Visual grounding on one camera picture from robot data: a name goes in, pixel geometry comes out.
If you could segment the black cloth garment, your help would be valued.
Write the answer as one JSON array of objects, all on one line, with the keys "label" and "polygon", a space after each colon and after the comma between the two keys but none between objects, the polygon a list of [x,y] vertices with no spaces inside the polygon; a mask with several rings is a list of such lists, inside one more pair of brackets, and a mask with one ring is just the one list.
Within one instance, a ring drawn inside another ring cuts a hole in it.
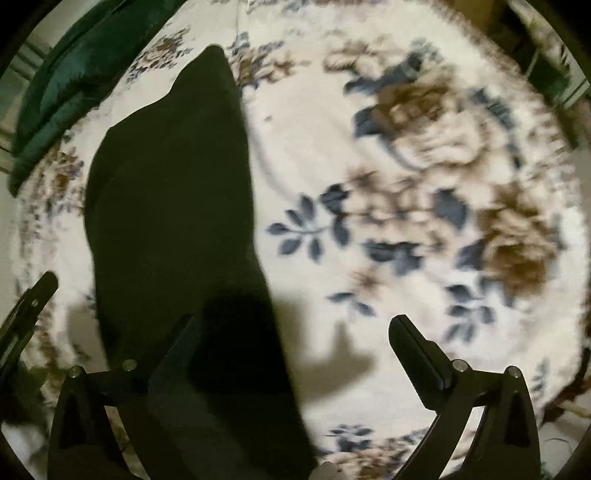
[{"label": "black cloth garment", "polygon": [[111,366],[148,368],[141,402],[167,475],[304,479],[315,457],[253,242],[249,141],[221,47],[111,127],[85,230]]}]

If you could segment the floral white bed blanket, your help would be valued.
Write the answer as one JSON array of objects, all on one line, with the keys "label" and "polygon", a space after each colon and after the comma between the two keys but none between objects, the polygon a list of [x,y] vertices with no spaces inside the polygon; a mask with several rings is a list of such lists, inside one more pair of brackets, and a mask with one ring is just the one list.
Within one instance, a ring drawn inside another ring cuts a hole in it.
[{"label": "floral white bed blanket", "polygon": [[390,479],[425,435],[386,340],[405,313],[473,366],[522,369],[541,414],[583,352],[588,241],[551,110],[439,1],[189,1],[17,194],[18,287],[60,286],[26,349],[55,409],[75,361],[102,367],[83,231],[106,136],[221,47],[249,139],[256,254],[322,460]]}]

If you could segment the dark green pillow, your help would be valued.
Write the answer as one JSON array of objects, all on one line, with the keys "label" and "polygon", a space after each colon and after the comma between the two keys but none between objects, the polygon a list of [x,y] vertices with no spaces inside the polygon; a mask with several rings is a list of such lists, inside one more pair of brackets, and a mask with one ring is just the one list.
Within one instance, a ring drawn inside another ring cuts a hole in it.
[{"label": "dark green pillow", "polygon": [[21,103],[8,179],[13,197],[55,142],[110,94],[181,6],[178,0],[100,1],[60,38]]}]

